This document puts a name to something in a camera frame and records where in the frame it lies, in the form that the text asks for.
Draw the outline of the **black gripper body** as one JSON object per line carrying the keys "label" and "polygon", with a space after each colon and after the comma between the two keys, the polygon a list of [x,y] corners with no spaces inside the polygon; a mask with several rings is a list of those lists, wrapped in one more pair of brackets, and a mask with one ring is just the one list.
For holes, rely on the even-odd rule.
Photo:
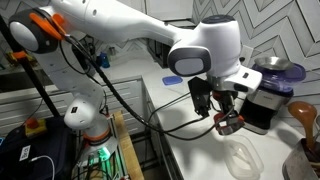
{"label": "black gripper body", "polygon": [[234,100],[238,97],[236,91],[214,91],[213,98],[218,102],[221,112],[226,114],[234,108]]}

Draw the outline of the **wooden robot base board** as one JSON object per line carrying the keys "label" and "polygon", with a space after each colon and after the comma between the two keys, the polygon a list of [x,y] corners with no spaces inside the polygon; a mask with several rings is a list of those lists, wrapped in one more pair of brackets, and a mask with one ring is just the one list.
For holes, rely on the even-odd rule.
{"label": "wooden robot base board", "polygon": [[131,180],[144,180],[144,175],[132,144],[131,137],[125,125],[122,112],[115,112],[113,117],[127,174],[130,176]]}

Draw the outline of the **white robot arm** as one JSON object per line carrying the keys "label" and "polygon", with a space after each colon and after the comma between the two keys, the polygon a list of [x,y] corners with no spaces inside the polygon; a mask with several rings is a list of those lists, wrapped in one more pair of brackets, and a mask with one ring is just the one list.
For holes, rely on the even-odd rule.
{"label": "white robot arm", "polygon": [[167,24],[118,0],[52,0],[46,7],[12,15],[9,30],[24,49],[33,53],[55,86],[73,94],[64,122],[82,130],[84,138],[97,146],[111,138],[105,115],[100,113],[103,89],[94,83],[73,54],[77,48],[106,85],[111,82],[77,36],[89,35],[104,43],[122,43],[148,38],[170,47],[169,69],[181,77],[196,80],[204,73],[201,89],[218,92],[222,104],[232,113],[233,95],[252,93],[262,74],[240,63],[240,30],[229,15],[214,15],[193,29]]}

